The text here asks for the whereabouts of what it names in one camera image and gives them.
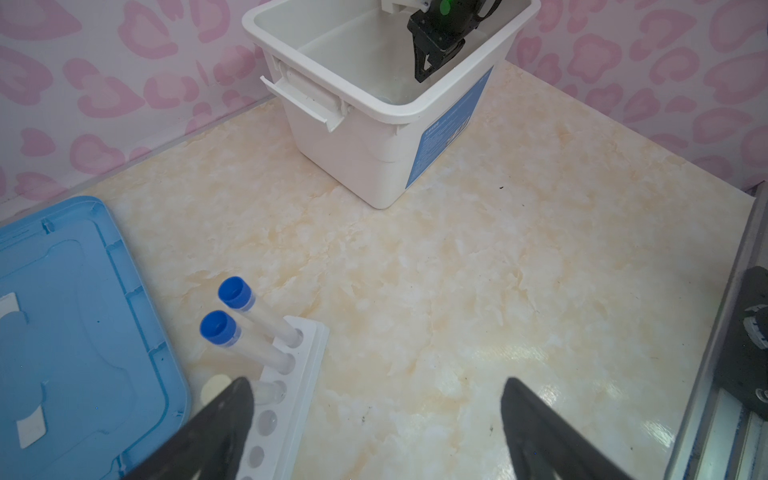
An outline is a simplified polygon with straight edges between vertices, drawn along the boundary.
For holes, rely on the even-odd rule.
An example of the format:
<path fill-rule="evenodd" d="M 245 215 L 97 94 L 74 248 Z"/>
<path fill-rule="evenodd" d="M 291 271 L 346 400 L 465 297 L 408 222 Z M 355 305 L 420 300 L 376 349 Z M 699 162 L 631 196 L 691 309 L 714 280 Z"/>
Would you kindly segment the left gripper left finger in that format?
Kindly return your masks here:
<path fill-rule="evenodd" d="M 246 392 L 221 394 L 127 477 L 234 479 L 253 415 L 254 403 Z"/>

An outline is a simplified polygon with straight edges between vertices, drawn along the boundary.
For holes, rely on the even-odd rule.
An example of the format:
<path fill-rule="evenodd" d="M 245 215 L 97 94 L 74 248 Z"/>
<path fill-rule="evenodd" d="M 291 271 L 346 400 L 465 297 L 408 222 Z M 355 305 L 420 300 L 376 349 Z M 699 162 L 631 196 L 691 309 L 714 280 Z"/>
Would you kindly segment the blue-capped test tube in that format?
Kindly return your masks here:
<path fill-rule="evenodd" d="M 225 279 L 218 288 L 219 299 L 230 309 L 253 322 L 273 338 L 282 340 L 288 347 L 298 347 L 303 334 L 272 309 L 239 276 Z"/>
<path fill-rule="evenodd" d="M 279 350 L 261 334 L 243 328 L 228 313 L 216 310 L 200 322 L 201 336 L 209 343 L 234 351 L 259 364 L 287 375 L 295 367 L 295 358 Z"/>

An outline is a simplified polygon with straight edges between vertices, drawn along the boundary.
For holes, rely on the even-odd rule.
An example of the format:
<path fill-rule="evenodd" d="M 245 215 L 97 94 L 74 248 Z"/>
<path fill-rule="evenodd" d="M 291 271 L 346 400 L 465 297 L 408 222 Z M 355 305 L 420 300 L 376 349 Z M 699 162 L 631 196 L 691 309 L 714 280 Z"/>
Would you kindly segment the blue plastic bin lid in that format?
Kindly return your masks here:
<path fill-rule="evenodd" d="M 109 209 L 1 231 L 1 475 L 120 479 L 187 421 L 189 388 Z"/>

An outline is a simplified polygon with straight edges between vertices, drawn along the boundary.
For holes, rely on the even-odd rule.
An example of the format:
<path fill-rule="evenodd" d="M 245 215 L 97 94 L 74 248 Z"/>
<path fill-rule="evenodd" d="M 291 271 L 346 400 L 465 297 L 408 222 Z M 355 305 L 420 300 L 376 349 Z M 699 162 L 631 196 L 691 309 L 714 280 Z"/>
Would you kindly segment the white plastic storage bin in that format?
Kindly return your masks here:
<path fill-rule="evenodd" d="M 270 1 L 245 32 L 299 151 L 370 206 L 391 206 L 465 130 L 515 35 L 540 10 L 504 1 L 425 80 L 396 2 Z"/>

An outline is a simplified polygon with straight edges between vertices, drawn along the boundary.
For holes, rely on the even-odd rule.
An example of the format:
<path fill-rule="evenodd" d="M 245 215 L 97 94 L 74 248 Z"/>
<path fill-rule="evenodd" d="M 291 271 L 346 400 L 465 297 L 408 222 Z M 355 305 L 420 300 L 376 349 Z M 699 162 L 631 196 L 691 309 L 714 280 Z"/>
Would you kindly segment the white-capped test tube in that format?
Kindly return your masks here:
<path fill-rule="evenodd" d="M 255 405 L 264 406 L 282 402 L 287 395 L 287 387 L 281 381 L 232 379 L 225 374 L 215 374 L 203 384 L 199 398 L 203 405 L 208 405 L 226 392 L 246 392 Z"/>

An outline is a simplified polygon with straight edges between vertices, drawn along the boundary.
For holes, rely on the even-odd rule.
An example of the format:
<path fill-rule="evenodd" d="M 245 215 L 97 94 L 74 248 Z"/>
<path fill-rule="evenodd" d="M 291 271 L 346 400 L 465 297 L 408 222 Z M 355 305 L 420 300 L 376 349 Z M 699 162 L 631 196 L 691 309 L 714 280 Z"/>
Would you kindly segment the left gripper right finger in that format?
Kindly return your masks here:
<path fill-rule="evenodd" d="M 521 380 L 506 381 L 500 411 L 518 479 L 628 477 Z"/>

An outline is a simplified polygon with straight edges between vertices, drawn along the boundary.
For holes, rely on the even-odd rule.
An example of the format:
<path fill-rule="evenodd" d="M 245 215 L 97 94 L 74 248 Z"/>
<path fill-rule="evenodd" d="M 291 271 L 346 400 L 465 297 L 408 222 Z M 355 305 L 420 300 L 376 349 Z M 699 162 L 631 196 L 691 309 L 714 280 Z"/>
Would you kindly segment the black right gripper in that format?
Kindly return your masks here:
<path fill-rule="evenodd" d="M 486 4 L 480 0 L 432 1 L 426 11 L 416 11 L 408 21 L 414 49 L 414 77 L 425 82 L 432 74 L 456 57 L 465 38 L 501 5 L 494 1 L 482 15 Z"/>

